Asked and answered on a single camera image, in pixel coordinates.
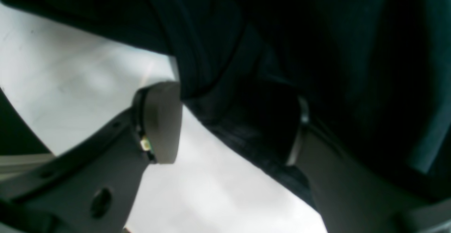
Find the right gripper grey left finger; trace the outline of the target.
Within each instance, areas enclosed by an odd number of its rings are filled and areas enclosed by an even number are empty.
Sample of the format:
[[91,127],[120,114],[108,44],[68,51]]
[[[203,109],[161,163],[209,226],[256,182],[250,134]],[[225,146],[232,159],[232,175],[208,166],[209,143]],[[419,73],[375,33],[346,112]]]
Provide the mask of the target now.
[[1,94],[1,232],[124,233],[147,167],[175,162],[179,93],[177,82],[137,90],[130,108],[59,156]]

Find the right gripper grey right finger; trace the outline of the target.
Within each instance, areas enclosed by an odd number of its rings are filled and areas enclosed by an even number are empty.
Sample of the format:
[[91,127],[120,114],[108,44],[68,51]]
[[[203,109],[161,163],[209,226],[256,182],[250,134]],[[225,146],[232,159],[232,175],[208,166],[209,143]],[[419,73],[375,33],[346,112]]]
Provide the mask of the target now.
[[303,173],[329,233],[449,233],[450,182],[406,167],[371,169],[297,99],[286,165]]

